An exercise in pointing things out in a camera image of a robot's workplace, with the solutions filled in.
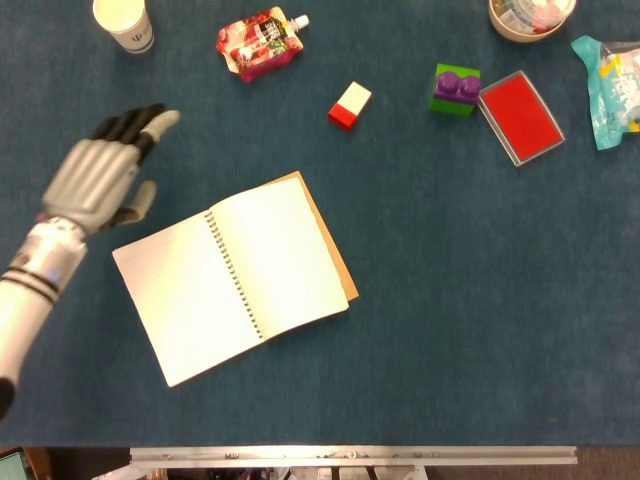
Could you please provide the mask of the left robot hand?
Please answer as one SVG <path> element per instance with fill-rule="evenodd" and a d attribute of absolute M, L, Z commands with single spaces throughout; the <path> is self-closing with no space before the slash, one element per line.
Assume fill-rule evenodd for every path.
<path fill-rule="evenodd" d="M 115 225 L 145 158 L 179 120 L 162 103 L 103 120 L 63 160 L 43 195 L 43 216 L 65 218 L 86 234 Z"/>

